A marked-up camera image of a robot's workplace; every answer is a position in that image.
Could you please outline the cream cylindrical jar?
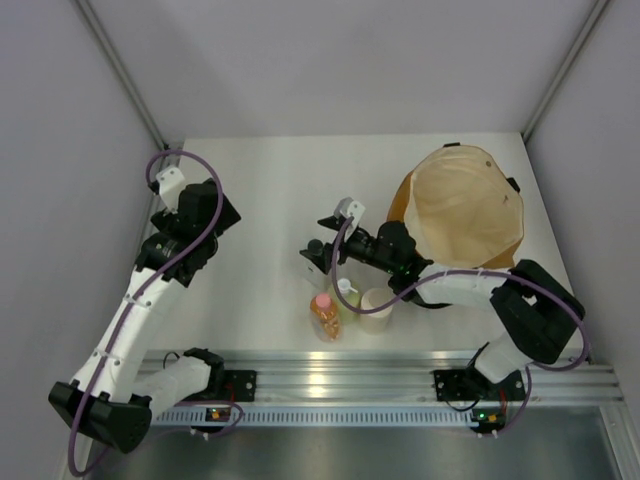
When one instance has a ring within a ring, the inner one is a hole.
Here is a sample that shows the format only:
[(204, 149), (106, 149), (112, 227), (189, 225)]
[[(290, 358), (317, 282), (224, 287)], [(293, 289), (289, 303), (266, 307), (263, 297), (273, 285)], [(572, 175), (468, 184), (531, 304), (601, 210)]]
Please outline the cream cylindrical jar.
[(360, 326), (369, 334), (380, 334), (388, 326), (393, 307), (389, 306), (383, 310), (379, 307), (387, 304), (394, 297), (393, 292), (388, 288), (372, 288), (367, 290), (362, 298), (360, 308), (366, 314), (360, 315)]

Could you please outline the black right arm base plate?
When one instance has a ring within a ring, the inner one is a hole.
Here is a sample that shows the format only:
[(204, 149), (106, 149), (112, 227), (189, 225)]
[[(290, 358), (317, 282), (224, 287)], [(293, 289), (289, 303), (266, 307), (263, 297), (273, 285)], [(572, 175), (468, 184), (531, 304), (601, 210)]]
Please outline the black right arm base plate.
[(522, 401), (527, 386), (519, 371), (492, 383), (472, 367), (434, 370), (433, 379), (437, 401), (449, 403)]

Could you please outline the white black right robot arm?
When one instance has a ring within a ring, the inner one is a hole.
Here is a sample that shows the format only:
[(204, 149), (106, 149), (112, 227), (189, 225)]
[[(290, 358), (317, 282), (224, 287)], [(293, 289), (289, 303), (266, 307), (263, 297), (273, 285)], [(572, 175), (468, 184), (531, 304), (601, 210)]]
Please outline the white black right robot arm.
[(496, 270), (446, 267), (423, 258), (399, 221), (384, 223), (376, 235), (343, 216), (319, 223), (336, 231), (334, 241), (312, 239), (300, 253), (320, 272), (335, 275), (339, 265), (354, 259), (389, 274), (394, 301), (427, 309), (480, 308), (497, 315), (503, 334), (481, 347), (458, 377), (459, 388), (478, 399), (531, 364), (557, 370), (569, 340), (585, 331), (582, 304), (533, 260)]

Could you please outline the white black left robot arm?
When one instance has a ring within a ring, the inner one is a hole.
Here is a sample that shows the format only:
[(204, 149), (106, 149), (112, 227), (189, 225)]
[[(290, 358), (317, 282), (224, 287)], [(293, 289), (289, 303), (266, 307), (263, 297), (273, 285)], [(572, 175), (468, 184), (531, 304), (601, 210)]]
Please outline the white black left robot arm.
[(135, 450), (151, 422), (174, 405), (229, 394), (223, 359), (203, 348), (136, 379), (174, 304), (216, 254), (219, 237), (241, 219), (213, 179), (179, 179), (161, 198), (166, 207), (151, 218), (157, 231), (141, 246), (116, 315), (86, 363), (48, 397), (74, 432), (121, 453)]

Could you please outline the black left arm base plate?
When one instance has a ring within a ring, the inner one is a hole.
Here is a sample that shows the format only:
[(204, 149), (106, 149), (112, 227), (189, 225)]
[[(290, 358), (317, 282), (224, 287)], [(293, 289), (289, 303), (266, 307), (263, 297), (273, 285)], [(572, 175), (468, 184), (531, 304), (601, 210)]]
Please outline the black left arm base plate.
[(255, 370), (225, 370), (214, 374), (213, 400), (254, 402), (258, 374)]

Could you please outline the orange bottle with pink cap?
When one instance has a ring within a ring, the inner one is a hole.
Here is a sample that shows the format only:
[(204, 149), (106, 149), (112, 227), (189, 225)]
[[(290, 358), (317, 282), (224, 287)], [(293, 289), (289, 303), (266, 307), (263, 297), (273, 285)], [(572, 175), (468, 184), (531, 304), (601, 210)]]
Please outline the orange bottle with pink cap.
[(334, 342), (341, 337), (342, 321), (328, 293), (320, 293), (311, 300), (310, 312), (312, 327), (320, 340)]

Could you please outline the tan canvas tote bag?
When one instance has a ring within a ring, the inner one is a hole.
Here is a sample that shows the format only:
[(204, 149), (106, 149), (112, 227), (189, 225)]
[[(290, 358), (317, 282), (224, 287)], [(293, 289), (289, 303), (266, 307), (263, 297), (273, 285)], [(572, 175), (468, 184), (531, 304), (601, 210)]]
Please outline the tan canvas tote bag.
[(518, 186), (478, 146), (447, 144), (403, 179), (388, 210), (425, 259), (454, 268), (515, 265), (524, 239)]

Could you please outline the green pump bottle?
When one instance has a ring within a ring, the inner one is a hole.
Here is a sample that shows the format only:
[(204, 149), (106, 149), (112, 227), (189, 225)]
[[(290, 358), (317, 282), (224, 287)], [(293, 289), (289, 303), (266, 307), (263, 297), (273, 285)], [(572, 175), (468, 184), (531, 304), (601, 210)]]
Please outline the green pump bottle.
[(361, 293), (360, 289), (347, 278), (339, 278), (337, 280), (337, 285), (338, 289), (335, 289), (330, 285), (327, 293), (337, 307), (338, 315), (342, 324), (347, 325), (357, 318), (357, 314), (345, 307), (345, 305), (339, 300), (338, 293), (340, 293), (342, 298), (346, 300), (349, 305), (356, 308), (360, 306)]

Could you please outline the white bottle with black cap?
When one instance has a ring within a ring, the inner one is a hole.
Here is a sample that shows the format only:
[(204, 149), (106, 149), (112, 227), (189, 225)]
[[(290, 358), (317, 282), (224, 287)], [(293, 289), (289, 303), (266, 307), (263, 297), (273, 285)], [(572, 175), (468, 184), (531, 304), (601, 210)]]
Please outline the white bottle with black cap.
[(303, 272), (307, 280), (318, 290), (328, 288), (331, 271), (332, 245), (319, 239), (312, 239), (299, 251), (304, 259)]

